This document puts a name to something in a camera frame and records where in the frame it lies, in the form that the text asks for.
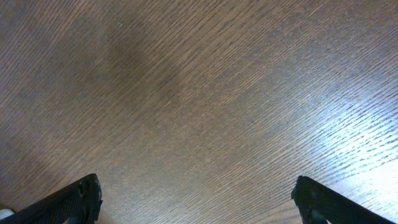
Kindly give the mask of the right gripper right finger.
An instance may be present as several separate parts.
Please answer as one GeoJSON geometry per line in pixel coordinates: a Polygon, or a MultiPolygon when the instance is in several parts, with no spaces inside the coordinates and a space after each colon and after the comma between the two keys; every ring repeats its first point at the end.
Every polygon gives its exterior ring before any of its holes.
{"type": "Polygon", "coordinates": [[[303,224],[394,224],[307,176],[297,178],[291,198],[303,224]]]}

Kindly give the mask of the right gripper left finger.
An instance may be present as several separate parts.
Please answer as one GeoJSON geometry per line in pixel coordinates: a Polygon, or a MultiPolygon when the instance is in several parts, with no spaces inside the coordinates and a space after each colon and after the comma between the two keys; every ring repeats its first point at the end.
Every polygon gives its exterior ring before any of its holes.
{"type": "Polygon", "coordinates": [[[1,220],[1,224],[94,224],[98,221],[102,191],[96,174],[88,174],[1,220]]]}

